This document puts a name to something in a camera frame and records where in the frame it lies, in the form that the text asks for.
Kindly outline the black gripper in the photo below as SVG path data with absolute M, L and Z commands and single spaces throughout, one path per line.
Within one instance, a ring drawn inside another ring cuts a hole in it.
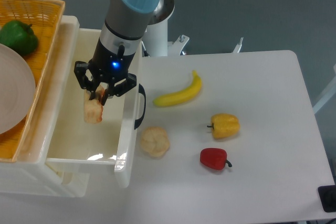
M 127 55 L 124 45 L 111 52 L 101 41 L 97 42 L 93 57 L 76 61 L 74 73 L 82 89 L 90 91 L 89 100 L 99 101 L 99 85 L 107 86 L 101 97 L 102 106 L 112 96 L 122 96 L 136 86 L 136 75 L 129 73 L 134 54 Z

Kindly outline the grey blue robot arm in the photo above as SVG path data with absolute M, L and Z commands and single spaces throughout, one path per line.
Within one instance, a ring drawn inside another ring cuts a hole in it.
M 101 83 L 107 84 L 100 103 L 133 89 L 136 75 L 128 72 L 160 0 L 110 0 L 95 52 L 88 62 L 76 61 L 74 73 L 89 99 L 96 98 Z

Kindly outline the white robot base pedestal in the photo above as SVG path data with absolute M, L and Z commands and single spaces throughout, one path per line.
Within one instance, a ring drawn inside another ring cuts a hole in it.
M 176 41 L 168 40 L 168 21 L 175 10 L 174 0 L 159 0 L 149 25 L 142 37 L 144 57 L 185 55 L 184 47 L 189 37 L 180 35 Z

